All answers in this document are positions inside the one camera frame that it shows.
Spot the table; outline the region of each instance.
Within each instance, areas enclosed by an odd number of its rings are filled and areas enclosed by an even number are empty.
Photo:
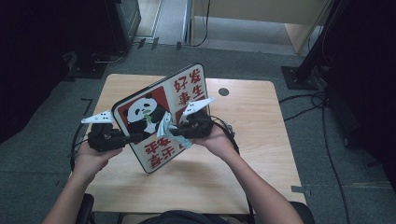
[[[189,0],[186,18],[193,45],[195,16],[206,17],[208,0]],[[318,25],[327,19],[332,0],[214,0],[209,17],[285,23],[294,51],[300,53]]]
[[[110,75],[95,114],[161,79],[156,76]],[[211,115],[233,125],[242,158],[289,201],[305,203],[274,85],[269,81],[207,78]],[[227,96],[219,95],[226,88]],[[248,214],[244,191],[232,171],[207,149],[192,146],[148,175],[127,146],[110,160],[87,189],[93,211],[162,213],[184,209],[198,213]]]

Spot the black fabric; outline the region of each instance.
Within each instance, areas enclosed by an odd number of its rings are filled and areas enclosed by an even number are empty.
[[[197,214],[189,211],[173,210],[158,217],[149,218],[141,224],[227,224],[227,221],[211,214]]]

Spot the panda face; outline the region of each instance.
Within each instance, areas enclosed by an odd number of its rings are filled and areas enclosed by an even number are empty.
[[[138,99],[128,109],[128,122],[142,120],[146,115],[151,114],[156,107],[157,102],[152,98]]]

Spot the panda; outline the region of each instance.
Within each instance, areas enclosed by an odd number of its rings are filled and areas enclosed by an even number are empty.
[[[123,115],[128,120],[127,130],[130,134],[142,133],[142,141],[149,138],[158,130],[166,109],[157,103],[148,93],[136,100]]]

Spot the person's right arm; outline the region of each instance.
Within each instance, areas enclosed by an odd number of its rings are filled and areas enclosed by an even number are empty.
[[[206,147],[228,164],[261,222],[303,223],[289,201],[239,156],[222,129],[215,125],[210,136],[194,139],[193,143]]]

